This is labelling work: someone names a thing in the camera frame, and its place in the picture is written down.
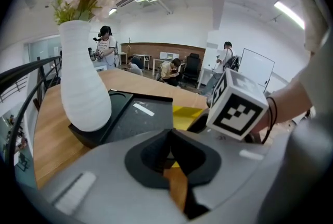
woman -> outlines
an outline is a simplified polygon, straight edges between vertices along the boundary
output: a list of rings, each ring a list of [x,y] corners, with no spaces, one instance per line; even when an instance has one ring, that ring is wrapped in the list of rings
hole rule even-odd
[[[95,56],[98,61],[106,63],[107,69],[114,68],[114,49],[116,40],[112,36],[111,28],[103,26],[100,29],[101,38],[98,40]]]

wooden table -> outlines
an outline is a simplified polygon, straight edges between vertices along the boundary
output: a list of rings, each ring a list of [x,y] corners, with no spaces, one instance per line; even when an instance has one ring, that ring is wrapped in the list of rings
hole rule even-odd
[[[173,105],[207,108],[204,96],[144,78],[119,69],[99,72],[107,89],[173,98]],[[55,173],[89,151],[68,129],[60,97],[60,85],[47,90],[42,102],[34,137],[34,168],[38,188]]]

backpack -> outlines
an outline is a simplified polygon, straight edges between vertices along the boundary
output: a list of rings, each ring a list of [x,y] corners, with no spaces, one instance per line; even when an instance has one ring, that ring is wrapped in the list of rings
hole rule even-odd
[[[239,58],[238,56],[234,56],[233,51],[231,51],[231,58],[225,63],[223,66],[223,69],[225,70],[226,68],[230,68],[232,70],[238,71],[239,67]]]

fluorescent light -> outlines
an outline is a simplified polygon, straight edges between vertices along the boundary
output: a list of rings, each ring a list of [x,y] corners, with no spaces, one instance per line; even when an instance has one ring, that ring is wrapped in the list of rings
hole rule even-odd
[[[109,16],[110,16],[111,14],[113,14],[114,12],[116,12],[116,11],[117,11],[117,9],[115,9],[115,8],[111,9],[111,10],[109,11]]]
[[[302,29],[305,28],[305,24],[303,19],[301,19],[294,11],[292,11],[289,7],[285,6],[283,3],[277,1],[274,5],[276,8],[280,9],[283,13],[285,13],[288,17],[290,17],[293,21],[295,21]]]

office chair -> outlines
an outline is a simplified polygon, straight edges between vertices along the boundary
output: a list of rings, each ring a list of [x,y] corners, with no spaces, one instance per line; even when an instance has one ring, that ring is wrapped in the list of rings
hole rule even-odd
[[[199,78],[199,66],[201,63],[201,59],[198,54],[191,53],[188,57],[186,57],[186,64],[183,72],[183,79],[195,80],[198,81]]]

